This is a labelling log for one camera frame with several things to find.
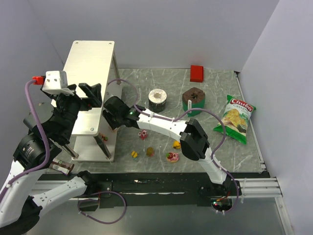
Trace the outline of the pink red mushroom toy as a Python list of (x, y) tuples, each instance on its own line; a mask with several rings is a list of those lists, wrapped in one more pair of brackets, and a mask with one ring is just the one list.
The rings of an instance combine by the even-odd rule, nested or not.
[(145, 140), (148, 136), (148, 132), (143, 129), (138, 133), (138, 136), (140, 139)]

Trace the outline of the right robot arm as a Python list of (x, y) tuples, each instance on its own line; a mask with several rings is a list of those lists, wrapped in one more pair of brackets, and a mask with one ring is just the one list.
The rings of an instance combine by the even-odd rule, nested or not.
[(208, 135), (196, 119), (191, 118), (189, 121), (185, 121), (181, 120), (181, 117), (169, 118), (157, 115), (135, 105), (128, 107), (116, 96), (105, 101), (103, 116), (113, 130), (120, 126), (150, 130), (180, 142), (182, 154), (186, 158), (198, 162), (214, 184), (224, 185), (231, 179), (227, 170), (215, 157), (215, 152), (223, 144), (226, 133), (223, 133), (223, 138), (218, 146), (212, 149)]

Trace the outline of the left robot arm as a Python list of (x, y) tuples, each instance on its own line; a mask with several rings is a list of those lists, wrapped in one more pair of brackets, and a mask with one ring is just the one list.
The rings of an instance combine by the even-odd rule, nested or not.
[(80, 98), (76, 93), (60, 93), (54, 96), (56, 107), (42, 104), (35, 109), (29, 94), (29, 87), (33, 84), (37, 82), (27, 82), (24, 89), (31, 110), (25, 119), (29, 132), (13, 154), (11, 170), (0, 191), (2, 235), (23, 235), (51, 209), (70, 198), (91, 195), (97, 188), (97, 181), (85, 170), (55, 189), (30, 195), (37, 180), (61, 153), (60, 147), (69, 144), (78, 113), (98, 108), (102, 103), (100, 84), (89, 86), (80, 83), (78, 87), (86, 94), (85, 98)]

